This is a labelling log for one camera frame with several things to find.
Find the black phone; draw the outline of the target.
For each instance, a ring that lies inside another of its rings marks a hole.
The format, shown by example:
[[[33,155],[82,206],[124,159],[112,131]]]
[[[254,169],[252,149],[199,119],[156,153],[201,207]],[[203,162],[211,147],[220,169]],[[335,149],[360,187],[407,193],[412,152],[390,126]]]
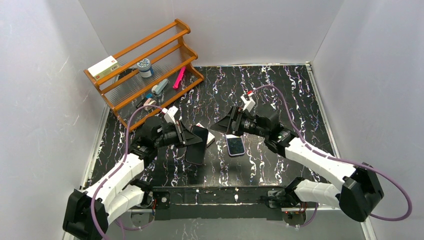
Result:
[[[184,160],[190,164],[202,165],[204,163],[206,154],[209,131],[206,128],[198,125],[193,125],[191,127],[191,131],[193,134],[200,137],[202,141],[193,145],[189,145],[186,148]]]

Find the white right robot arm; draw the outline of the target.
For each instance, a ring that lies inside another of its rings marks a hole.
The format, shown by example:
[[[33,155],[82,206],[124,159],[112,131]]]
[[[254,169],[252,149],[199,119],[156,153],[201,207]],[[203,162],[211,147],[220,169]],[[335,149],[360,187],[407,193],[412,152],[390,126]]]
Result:
[[[335,161],[332,155],[309,145],[279,121],[278,113],[261,109],[256,114],[233,106],[230,112],[210,126],[228,135],[251,134],[264,138],[273,153],[304,165],[328,182],[312,182],[297,177],[284,189],[281,202],[315,202],[341,209],[349,218],[364,222],[384,197],[372,166]]]

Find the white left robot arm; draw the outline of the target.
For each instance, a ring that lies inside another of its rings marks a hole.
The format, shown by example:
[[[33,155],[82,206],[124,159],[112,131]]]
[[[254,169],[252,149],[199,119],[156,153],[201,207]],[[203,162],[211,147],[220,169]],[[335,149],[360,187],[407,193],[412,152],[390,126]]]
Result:
[[[123,156],[98,182],[85,190],[74,189],[68,197],[62,229],[80,240],[106,240],[109,225],[130,208],[143,202],[152,190],[135,180],[145,163],[156,158],[162,147],[184,148],[203,142],[178,120],[163,123],[151,116],[135,130]]]

